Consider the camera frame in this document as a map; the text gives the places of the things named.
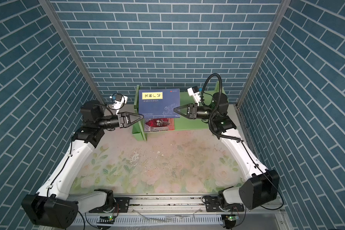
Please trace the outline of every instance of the green bookshelf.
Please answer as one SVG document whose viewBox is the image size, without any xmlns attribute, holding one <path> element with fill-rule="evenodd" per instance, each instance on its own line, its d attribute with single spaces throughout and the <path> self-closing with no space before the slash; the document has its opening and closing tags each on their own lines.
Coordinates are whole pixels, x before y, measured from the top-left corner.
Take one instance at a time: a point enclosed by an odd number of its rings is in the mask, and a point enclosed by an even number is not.
<svg viewBox="0 0 345 230">
<path fill-rule="evenodd" d="M 219 91 L 219 82 L 216 82 L 216 86 L 214 90 L 205 91 L 208 94 L 213 95 Z M 205 101 L 207 104 L 211 101 L 212 97 L 208 94 L 205 94 Z M 138 105 L 139 105 L 139 85 L 137 85 L 135 90 L 135 99 L 134 99 L 134 112 L 138 113 Z M 193 97 L 188 95 L 188 92 L 180 92 L 180 106 L 194 103 Z M 143 121 L 139 121 L 138 123 L 133 125 L 132 134 L 137 140 L 147 140 L 147 133 L 143 131 Z M 169 131 L 160 131 L 160 132 L 172 132 L 172 131 L 181 131 L 181 130 L 199 130 L 208 128 L 208 124 L 201 121 L 201 119 L 189 120 L 185 117 L 174 118 L 175 130 Z"/>
</svg>

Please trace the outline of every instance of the metal bracket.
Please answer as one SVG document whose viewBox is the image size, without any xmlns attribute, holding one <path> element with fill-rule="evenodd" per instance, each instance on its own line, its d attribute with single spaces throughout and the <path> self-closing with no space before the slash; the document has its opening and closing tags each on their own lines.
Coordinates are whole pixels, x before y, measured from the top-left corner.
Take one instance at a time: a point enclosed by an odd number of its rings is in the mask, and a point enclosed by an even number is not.
<svg viewBox="0 0 345 230">
<path fill-rule="evenodd" d="M 129 209 L 129 197 L 114 197 L 115 200 L 115 207 L 117 208 L 119 206 L 119 213 L 125 213 L 128 212 Z M 92 210 L 89 210 L 89 213 L 105 213 L 105 214 L 110 214 L 110 212 L 104 212 L 106 211 L 108 207 L 97 207 Z"/>
<path fill-rule="evenodd" d="M 219 205 L 219 201 L 217 199 L 217 196 L 206 196 L 207 198 L 205 199 L 205 206 L 206 206 L 206 212 L 236 212 L 236 209 L 232 210 L 223 210 L 221 209 Z M 236 207 L 238 209 L 238 212 L 243 212 L 244 211 L 244 206 L 243 204 L 232 204 L 233 207 Z"/>
</svg>

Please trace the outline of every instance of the black cable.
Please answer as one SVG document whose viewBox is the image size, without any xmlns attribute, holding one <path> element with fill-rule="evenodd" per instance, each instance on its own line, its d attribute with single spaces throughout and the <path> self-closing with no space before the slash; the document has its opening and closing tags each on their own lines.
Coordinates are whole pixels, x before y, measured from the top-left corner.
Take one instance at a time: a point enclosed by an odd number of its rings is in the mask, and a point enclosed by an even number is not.
<svg viewBox="0 0 345 230">
<path fill-rule="evenodd" d="M 119 216 L 119 203 L 116 203 L 116 204 L 118 205 L 118 212 L 116 213 L 115 218 Z"/>
<path fill-rule="evenodd" d="M 206 196 L 202 196 L 202 197 L 200 198 L 200 199 L 201 199 L 201 201 L 202 201 L 202 203 L 203 203 L 203 204 L 205 204 L 205 205 L 207 205 L 207 204 L 208 204 L 208 202 L 204 202 L 204 201 L 203 201 L 203 198 L 204 198 L 204 199 L 206 199 L 206 197 L 212 197 L 212 196 L 208 196 L 208 195 L 206 195 Z"/>
<path fill-rule="evenodd" d="M 110 108 L 109 105 L 111 104 L 109 99 L 107 99 L 107 105 L 106 105 L 108 108 Z"/>
<path fill-rule="evenodd" d="M 72 142 L 72 140 L 70 140 L 70 152 L 69 152 L 69 154 L 72 153 L 72 148 L 73 148 L 73 142 Z M 61 173 L 62 170 L 64 169 L 65 165 L 67 164 L 67 161 L 69 160 L 69 157 L 70 157 L 70 156 L 68 156 L 68 158 L 65 160 L 65 163 L 64 163 L 64 165 L 62 166 L 60 172 L 59 172 L 59 173 L 56 175 L 56 177 L 53 179 L 53 181 L 51 182 L 50 186 L 55 182 L 56 178 L 60 175 L 60 173 Z M 46 195 L 47 195 L 47 198 L 51 199 L 51 198 L 48 196 L 48 191 L 49 191 L 49 190 L 50 190 L 50 187 L 47 188 L 47 193 L 46 193 Z"/>
<path fill-rule="evenodd" d="M 91 225 L 92 227 L 94 227 L 90 222 L 88 222 L 88 220 L 87 220 L 87 213 L 86 213 L 86 212 L 84 213 L 84 216 L 85 216 L 85 218 L 86 218 L 87 223 L 88 223 L 89 225 Z"/>
<path fill-rule="evenodd" d="M 246 153 L 248 154 L 249 158 L 252 160 L 253 164 L 256 166 L 256 168 L 259 169 L 260 172 L 262 172 L 262 174 L 263 174 L 263 175 L 267 178 L 267 180 L 272 184 L 272 186 L 276 189 L 277 193 L 280 195 L 280 198 L 281 198 L 282 204 L 281 204 L 281 206 L 278 207 L 278 208 L 275 208 L 275 209 L 266 208 L 266 207 L 263 207 L 262 205 L 261 205 L 261 207 L 264 208 L 264 209 L 267 209 L 267 210 L 277 210 L 277 209 L 282 208 L 282 206 L 284 206 L 284 198 L 283 198 L 283 196 L 282 196 L 281 193 L 278 191 L 278 189 L 276 188 L 276 186 L 270 181 L 270 179 L 263 173 L 263 171 L 262 171 L 262 170 L 258 167 L 258 165 L 253 161 L 251 155 L 248 153 L 248 150 L 246 149 L 246 147 L 245 147 L 245 145 L 244 145 L 243 142 L 242 142 L 242 145 L 243 145 L 243 147 L 244 147 Z"/>
<path fill-rule="evenodd" d="M 86 222 L 84 221 L 84 218 L 83 218 L 83 215 L 81 214 L 80 211 L 78 211 L 78 213 L 80 214 L 80 216 L 82 217 L 83 219 L 83 230 L 86 228 Z"/>
<path fill-rule="evenodd" d="M 210 95 L 212 98 L 213 98 L 213 96 L 211 95 L 211 94 L 209 94 L 209 93 L 206 93 L 206 92 L 203 92 L 204 94 L 208 94 L 208 95 Z M 200 99 L 201 101 L 204 101 L 204 99 L 203 99 L 203 97 L 201 96 L 201 99 Z M 202 103 L 203 104 L 203 103 Z"/>
<path fill-rule="evenodd" d="M 112 102 L 112 103 L 115 101 L 115 100 L 114 100 L 114 95 L 115 95 L 115 94 L 122 96 L 122 98 L 124 99 L 124 102 L 121 104 L 121 107 L 119 108 L 119 109 L 121 109 L 121 108 L 124 107 L 124 105 L 125 105 L 125 103 L 126 103 L 125 98 L 124 98 L 124 95 L 121 94 L 121 93 L 114 93 L 114 94 L 111 96 L 111 102 Z"/>
<path fill-rule="evenodd" d="M 208 82 L 210 81 L 210 79 L 212 77 L 217 77 L 218 79 L 218 85 L 219 85 L 219 88 L 218 88 L 218 99 L 217 99 L 217 103 L 215 104 L 215 107 L 213 108 L 213 110 L 211 111 L 210 113 L 210 117 L 208 119 L 208 128 L 210 129 L 210 131 L 217 137 L 221 137 L 221 138 L 227 138 L 227 139 L 232 139 L 232 140 L 236 140 L 236 141 L 241 141 L 240 138 L 238 137 L 235 137 L 235 136 L 226 136 L 226 135 L 222 135 L 222 134 L 218 134 L 216 133 L 216 131 L 213 130 L 213 127 L 212 127 L 212 122 L 213 122 L 213 117 L 216 115 L 216 111 L 217 109 L 219 108 L 219 105 L 220 105 L 220 101 L 221 101 L 221 94 L 222 94 L 222 80 L 221 80 L 221 76 L 219 74 L 216 74 L 216 73 L 213 73 L 211 74 L 205 81 L 203 87 L 202 87 L 202 91 L 201 91 L 201 102 L 202 102 L 202 105 L 203 106 L 207 106 L 205 103 L 204 103 L 204 100 L 202 99 L 202 96 L 203 94 L 205 93 L 205 88 L 208 84 Z"/>
</svg>

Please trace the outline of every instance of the blue book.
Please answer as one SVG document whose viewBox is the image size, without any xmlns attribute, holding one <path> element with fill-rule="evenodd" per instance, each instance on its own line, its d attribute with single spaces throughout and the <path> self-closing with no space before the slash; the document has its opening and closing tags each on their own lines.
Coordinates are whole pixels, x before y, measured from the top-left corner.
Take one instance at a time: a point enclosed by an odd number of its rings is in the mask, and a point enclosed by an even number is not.
<svg viewBox="0 0 345 230">
<path fill-rule="evenodd" d="M 174 112 L 180 106 L 180 90 L 139 90 L 139 110 L 144 118 L 176 118 Z"/>
</svg>

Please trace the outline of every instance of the yellow title label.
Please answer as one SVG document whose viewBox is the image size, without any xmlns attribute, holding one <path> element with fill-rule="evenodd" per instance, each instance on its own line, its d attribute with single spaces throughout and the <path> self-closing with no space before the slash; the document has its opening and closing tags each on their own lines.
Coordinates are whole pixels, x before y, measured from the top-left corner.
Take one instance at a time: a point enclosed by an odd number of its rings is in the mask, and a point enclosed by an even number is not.
<svg viewBox="0 0 345 230">
<path fill-rule="evenodd" d="M 162 92 L 157 93 L 142 93 L 142 99 L 162 99 Z"/>
</svg>

